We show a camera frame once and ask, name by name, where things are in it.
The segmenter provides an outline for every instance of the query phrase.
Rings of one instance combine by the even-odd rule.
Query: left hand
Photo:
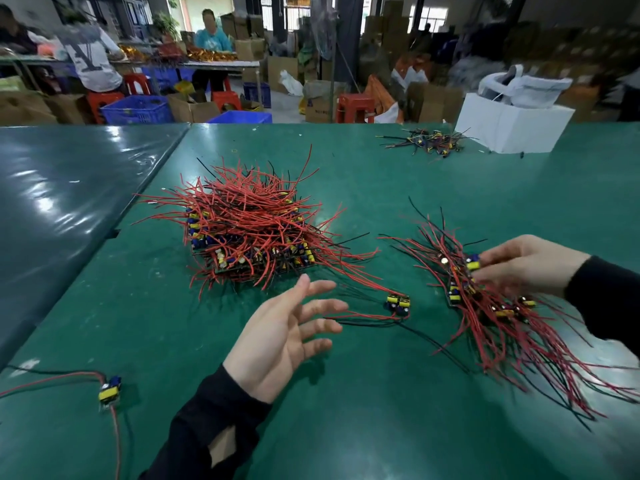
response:
[[[335,288],[332,281],[311,282],[303,274],[296,285],[268,299],[249,319],[236,344],[223,362],[224,368],[247,394],[272,403],[298,366],[332,347],[330,339],[312,339],[316,333],[340,333],[342,325],[315,315],[343,312],[347,303],[339,299],[302,300]]]

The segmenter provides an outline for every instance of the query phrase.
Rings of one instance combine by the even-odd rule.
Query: green table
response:
[[[203,175],[196,160],[248,165],[297,175],[314,150],[314,177],[302,194],[323,203],[321,217],[348,210],[332,230],[354,251],[383,252],[368,271],[412,297],[411,324],[445,341],[455,313],[412,262],[377,241],[378,233],[414,235],[407,197],[432,215],[443,206],[462,242],[492,246],[535,233],[640,269],[637,177],[640,125],[571,125],[550,155],[498,155],[473,142],[444,161],[407,148],[384,150],[380,133],[396,126],[194,125],[148,186]],[[190,252],[179,226],[147,221],[135,206],[117,239],[106,241],[14,359],[40,359],[44,369],[92,368],[124,378],[120,419],[123,475],[135,478],[164,442],[173,414],[233,345],[267,296],[212,290],[198,301],[189,289]],[[313,276],[327,272],[315,269]],[[268,294],[292,284],[276,283]],[[361,312],[379,303],[350,300]],[[583,360],[633,364],[619,344],[596,349],[565,334]],[[589,395],[608,420],[583,428],[571,413],[536,393],[523,394],[478,374],[467,376],[434,348],[399,329],[346,328],[331,354],[304,364],[277,401],[263,440],[240,478],[249,479],[625,479],[637,478],[640,406]],[[464,343],[452,352],[469,365]],[[640,383],[635,371],[603,376]],[[9,378],[1,388],[33,377]],[[108,479],[114,463],[110,418],[98,414],[97,387],[65,385],[0,400],[0,477]]]

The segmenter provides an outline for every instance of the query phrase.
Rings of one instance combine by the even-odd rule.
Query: orange bag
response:
[[[389,108],[396,103],[396,100],[391,97],[388,90],[385,89],[379,79],[373,74],[369,76],[369,79],[367,79],[367,87],[364,89],[364,94],[373,99],[376,105],[376,114],[387,112]],[[396,123],[403,122],[404,115],[402,109],[399,109]]]

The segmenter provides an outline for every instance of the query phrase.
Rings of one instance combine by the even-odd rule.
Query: white shirt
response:
[[[96,93],[108,93],[120,87],[122,76],[107,58],[107,50],[119,52],[120,48],[104,30],[94,25],[75,25],[64,27],[58,38],[65,50],[57,50],[56,58],[64,60],[68,54],[85,88]]]

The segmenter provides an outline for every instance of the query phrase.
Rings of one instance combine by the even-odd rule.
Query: right hand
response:
[[[535,235],[521,235],[480,254],[481,268],[473,277],[507,296],[540,292],[564,298],[569,281],[589,257]]]

